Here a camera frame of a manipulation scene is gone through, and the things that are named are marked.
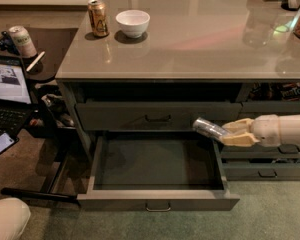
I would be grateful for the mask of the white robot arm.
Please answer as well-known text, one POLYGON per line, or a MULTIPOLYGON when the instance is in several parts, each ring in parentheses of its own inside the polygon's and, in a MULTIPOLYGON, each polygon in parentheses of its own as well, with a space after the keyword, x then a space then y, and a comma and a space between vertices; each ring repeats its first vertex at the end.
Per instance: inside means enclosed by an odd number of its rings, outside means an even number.
POLYGON ((300 147, 300 114, 278 116, 262 115, 255 119, 244 118, 223 125, 228 134, 220 141, 227 146, 263 147, 296 145, 300 147))

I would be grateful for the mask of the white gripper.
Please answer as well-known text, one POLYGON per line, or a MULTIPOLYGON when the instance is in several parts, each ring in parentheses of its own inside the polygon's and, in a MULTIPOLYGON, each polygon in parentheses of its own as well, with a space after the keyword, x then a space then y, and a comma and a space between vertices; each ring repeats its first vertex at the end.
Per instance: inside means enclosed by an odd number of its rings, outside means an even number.
POLYGON ((279 117, 277 115, 262 115, 254 120, 244 118, 223 125, 223 128, 238 135, 225 135, 220 141, 226 146, 251 147, 258 143, 263 147, 278 147, 280 145, 279 117))

